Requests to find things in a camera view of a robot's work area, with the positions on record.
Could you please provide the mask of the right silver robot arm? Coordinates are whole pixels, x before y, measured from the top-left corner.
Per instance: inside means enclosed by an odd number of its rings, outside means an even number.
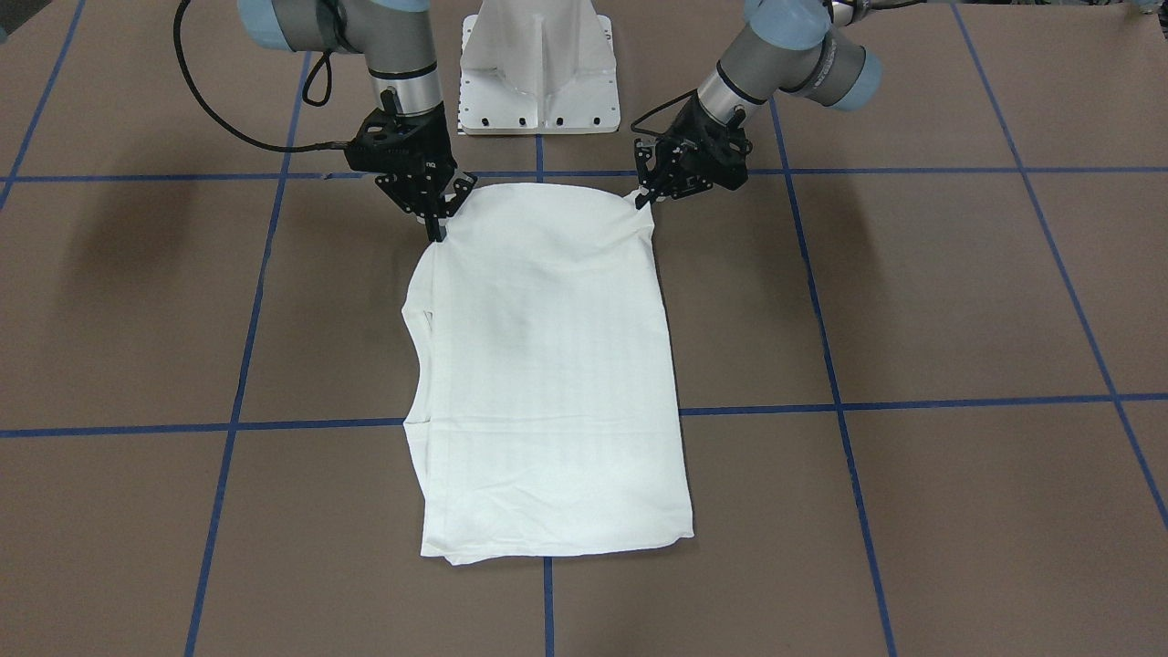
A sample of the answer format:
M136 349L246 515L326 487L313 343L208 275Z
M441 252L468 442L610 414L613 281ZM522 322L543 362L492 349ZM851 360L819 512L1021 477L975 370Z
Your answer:
M442 242L478 179L456 162L427 1L239 1L246 34L267 49L364 58L376 105L339 145L352 171Z

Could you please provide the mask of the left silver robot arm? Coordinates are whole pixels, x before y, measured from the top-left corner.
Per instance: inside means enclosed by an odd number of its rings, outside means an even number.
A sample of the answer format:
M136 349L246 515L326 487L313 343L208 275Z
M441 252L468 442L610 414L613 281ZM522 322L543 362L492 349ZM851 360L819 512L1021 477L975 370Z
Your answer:
M881 62L844 26L901 8L898 1L746 1L744 25L696 89L642 115L634 159L637 208L748 180L748 118L776 94L854 111L880 88Z

